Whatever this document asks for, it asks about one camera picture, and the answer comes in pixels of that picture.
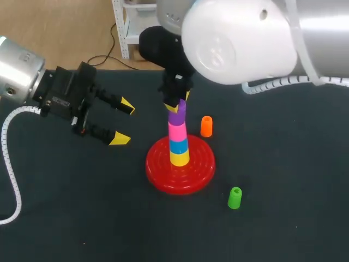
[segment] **yellow ring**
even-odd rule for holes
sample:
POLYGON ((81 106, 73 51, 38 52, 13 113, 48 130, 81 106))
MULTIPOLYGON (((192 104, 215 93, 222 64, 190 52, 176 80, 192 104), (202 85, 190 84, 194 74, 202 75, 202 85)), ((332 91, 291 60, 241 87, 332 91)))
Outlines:
POLYGON ((189 163, 189 149, 183 154, 175 154, 170 151, 170 161, 175 166, 185 166, 189 163))

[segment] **black cable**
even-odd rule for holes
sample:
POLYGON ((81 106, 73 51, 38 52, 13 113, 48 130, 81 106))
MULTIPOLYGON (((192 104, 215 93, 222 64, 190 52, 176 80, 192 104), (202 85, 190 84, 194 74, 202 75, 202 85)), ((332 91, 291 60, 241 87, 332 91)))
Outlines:
POLYGON ((114 47, 115 47, 115 38, 114 38, 114 35, 112 33, 113 31, 113 28, 116 26, 116 23, 114 23, 114 25, 110 28, 110 34, 111 34, 111 37, 113 38, 113 45, 111 46, 110 50, 109 50, 109 53, 107 55, 99 55, 99 56, 94 56, 94 57, 91 57, 89 60, 87 60, 87 63, 93 67, 96 67, 96 66, 100 66, 101 64, 104 64, 105 61, 107 61, 108 58, 112 58, 112 59, 115 59, 116 61, 118 61, 119 63, 123 64, 124 66, 128 67, 128 68, 131 68, 133 70, 139 70, 138 68, 134 68, 128 64, 125 64, 124 62, 122 62, 121 60, 115 58, 115 57, 112 57, 110 56, 111 52, 113 51, 114 47), (90 64, 90 61, 95 59, 95 58, 98 58, 98 57, 104 57, 104 60, 99 63, 99 64, 90 64))

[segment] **orange cup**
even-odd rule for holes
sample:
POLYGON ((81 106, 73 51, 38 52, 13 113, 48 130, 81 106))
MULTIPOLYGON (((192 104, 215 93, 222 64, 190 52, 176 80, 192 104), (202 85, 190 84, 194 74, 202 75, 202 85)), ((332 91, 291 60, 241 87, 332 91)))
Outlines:
POLYGON ((210 116, 204 116, 201 120, 200 134, 204 138, 212 136, 213 131, 213 120, 210 116))

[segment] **wooden floor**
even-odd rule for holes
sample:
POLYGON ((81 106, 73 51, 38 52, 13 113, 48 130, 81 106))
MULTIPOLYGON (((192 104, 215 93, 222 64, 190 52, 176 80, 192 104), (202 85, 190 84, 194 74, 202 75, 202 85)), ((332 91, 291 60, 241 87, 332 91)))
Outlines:
MULTIPOLYGON (((47 69, 75 69, 81 61, 107 54, 114 23, 112 0, 0 1, 0 35, 45 57, 47 69)), ((116 28, 114 36, 116 46, 111 55, 122 59, 116 28)), ((139 69, 159 69, 139 55, 123 62, 139 69)), ((113 59, 98 68, 127 69, 113 59)))

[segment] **red disc base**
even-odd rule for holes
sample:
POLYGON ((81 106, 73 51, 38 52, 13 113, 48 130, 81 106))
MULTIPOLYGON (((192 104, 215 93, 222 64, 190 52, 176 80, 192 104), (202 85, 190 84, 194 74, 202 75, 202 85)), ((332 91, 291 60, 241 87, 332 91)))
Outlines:
POLYGON ((149 150, 146 172, 149 181, 160 191, 173 195, 192 194, 206 186, 215 171, 214 155, 202 139, 188 135, 190 161, 186 166, 170 162, 169 137, 157 141, 149 150))

